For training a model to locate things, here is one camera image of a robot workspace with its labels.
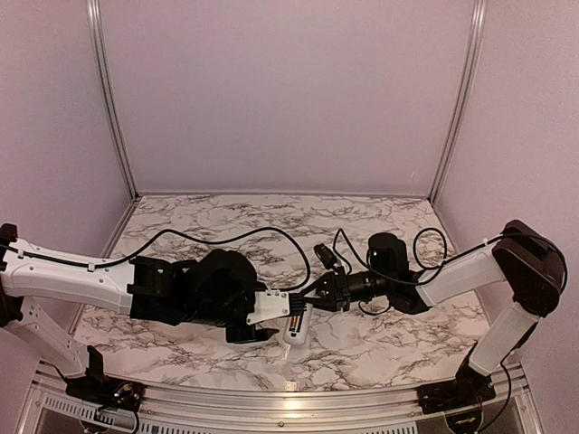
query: metal edge trim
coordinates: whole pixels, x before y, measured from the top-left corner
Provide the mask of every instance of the metal edge trim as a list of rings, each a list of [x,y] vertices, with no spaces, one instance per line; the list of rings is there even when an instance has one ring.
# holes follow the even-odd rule
[[[130,201],[130,203],[128,204],[127,209],[123,212],[123,215],[120,217],[117,226],[110,235],[109,240],[107,241],[107,244],[105,245],[102,254],[100,255],[103,258],[108,258],[112,253],[112,251],[114,250],[115,246],[117,245],[117,242],[119,241],[120,236],[127,227],[130,218],[133,216],[133,213],[137,209],[138,202],[139,200]],[[79,322],[81,321],[83,311],[84,305],[78,304],[76,312],[74,313],[72,320],[70,321],[68,327],[66,328],[66,331],[69,333],[69,335],[72,335],[76,331],[76,327],[78,327]]]
[[[467,55],[462,70],[462,77],[460,78],[459,94],[452,113],[449,131],[441,152],[441,159],[432,180],[432,187],[429,194],[429,201],[431,203],[436,203],[440,197],[442,187],[449,172],[452,156],[456,150],[460,127],[462,126],[479,63],[486,10],[487,0],[475,0],[472,10],[472,19],[470,22]]]
[[[519,365],[526,378],[527,372],[525,371],[524,364],[519,362]],[[525,396],[517,396],[515,401],[517,403],[518,417],[521,419],[525,434],[543,434],[545,430],[541,423],[539,410],[530,384],[528,385],[528,394]]]
[[[510,365],[509,371],[513,378],[513,396],[528,393],[527,379],[520,365]],[[498,396],[492,402],[503,401],[508,384],[502,370],[493,373],[493,382]],[[64,383],[45,363],[39,365],[33,384],[47,393],[64,394]],[[258,392],[148,384],[141,414],[148,420],[235,432],[272,432],[272,427],[278,430],[280,420],[286,429],[296,432],[366,429],[376,424],[440,416],[440,413],[422,414],[416,394],[419,385],[344,392]]]
[[[336,192],[288,192],[283,190],[192,190],[192,191],[147,191],[140,193],[140,196],[206,196],[206,195],[282,195],[282,196],[335,196],[335,197],[372,197],[385,199],[413,199],[428,200],[424,194],[382,194],[382,193],[336,193]]]
[[[113,139],[113,147],[115,148],[115,154],[119,162],[120,171],[125,188],[127,189],[128,197],[131,200],[135,200],[138,198],[138,191],[135,184],[135,178],[131,171],[130,162],[128,160],[125,140],[120,128],[117,108],[113,97],[109,65],[105,51],[104,34],[102,31],[102,20],[100,17],[100,0],[87,0],[87,13],[89,17],[90,39],[100,79],[100,91],[104,101],[107,119],[109,120],[109,129]]]

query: black connector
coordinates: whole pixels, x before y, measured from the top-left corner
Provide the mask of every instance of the black connector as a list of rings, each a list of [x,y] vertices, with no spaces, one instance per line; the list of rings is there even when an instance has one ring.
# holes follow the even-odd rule
[[[325,269],[334,269],[337,264],[336,255],[325,244],[318,244],[314,247],[314,253],[318,259],[324,264]]]

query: lavender wall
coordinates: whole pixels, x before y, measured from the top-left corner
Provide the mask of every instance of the lavender wall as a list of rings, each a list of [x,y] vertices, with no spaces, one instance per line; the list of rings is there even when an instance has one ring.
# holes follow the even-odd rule
[[[579,3],[489,2],[479,71],[438,204],[459,247],[519,218],[565,252],[560,307],[541,322],[523,363],[546,433],[579,425]],[[481,291],[492,317],[511,296]]]
[[[92,57],[85,2],[0,3],[0,223],[99,255],[128,206]],[[71,305],[47,303],[61,324]],[[0,330],[0,432],[14,432],[37,358]]]
[[[472,6],[104,0],[140,190],[426,195]]]

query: gray marble veins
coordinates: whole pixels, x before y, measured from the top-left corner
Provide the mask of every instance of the gray marble veins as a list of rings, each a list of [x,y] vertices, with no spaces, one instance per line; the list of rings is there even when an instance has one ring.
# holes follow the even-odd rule
[[[379,231],[411,241],[426,226],[441,229],[431,206],[423,200],[282,195],[145,197],[115,256],[130,253],[164,228],[217,240],[269,225],[282,228],[301,244],[312,264],[312,280],[325,271],[313,254],[313,246],[319,242],[331,245],[339,227],[346,230],[361,254],[365,254],[368,237]],[[277,234],[262,233],[231,248],[247,255],[260,280],[270,288],[297,283],[304,276],[299,254]],[[344,243],[339,249],[352,258]],[[203,245],[167,235],[146,254],[170,260],[199,259],[208,251]],[[429,265],[441,260],[436,235],[424,237],[419,253]],[[384,307],[385,298],[375,299],[367,308]],[[284,320],[269,323],[267,326],[283,330]],[[450,377],[488,327],[476,295],[468,293],[418,316],[397,312],[365,316],[356,306],[347,313],[315,312],[303,347],[290,347],[280,334],[266,343],[232,345],[225,342],[223,329],[129,320],[96,307],[86,308],[76,337],[96,345],[104,354],[108,373],[138,380],[237,390],[339,391]]]

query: white marble tabletop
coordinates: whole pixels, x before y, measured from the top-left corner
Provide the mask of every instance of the white marble tabletop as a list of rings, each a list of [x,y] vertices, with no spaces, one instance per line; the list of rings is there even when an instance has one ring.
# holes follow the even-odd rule
[[[312,281],[325,272],[313,246],[320,242],[331,245],[337,228],[346,230],[362,254],[367,239],[376,232],[389,231],[412,241],[424,227],[441,229],[424,200],[151,196],[138,205],[114,256],[129,254],[164,228],[218,240],[261,226],[277,226],[296,238],[312,264]],[[419,246],[425,263],[432,265],[441,259],[441,244],[435,235],[426,236]],[[269,287],[303,278],[299,254],[279,235],[260,234],[234,243],[231,249],[245,254]],[[339,250],[352,258],[344,244]],[[208,251],[206,246],[167,235],[145,254],[170,260],[200,259]],[[361,270],[355,262],[352,260],[354,270]],[[381,297],[367,309],[387,306]],[[284,320],[265,325],[283,330]],[[476,295],[470,292],[417,316],[394,311],[366,316],[357,306],[347,313],[314,312],[308,341],[301,347],[285,344],[281,333],[265,343],[227,344],[220,328],[172,327],[95,307],[85,309],[76,337],[104,354],[107,373],[136,380],[237,390],[331,391],[451,377],[488,327]]]

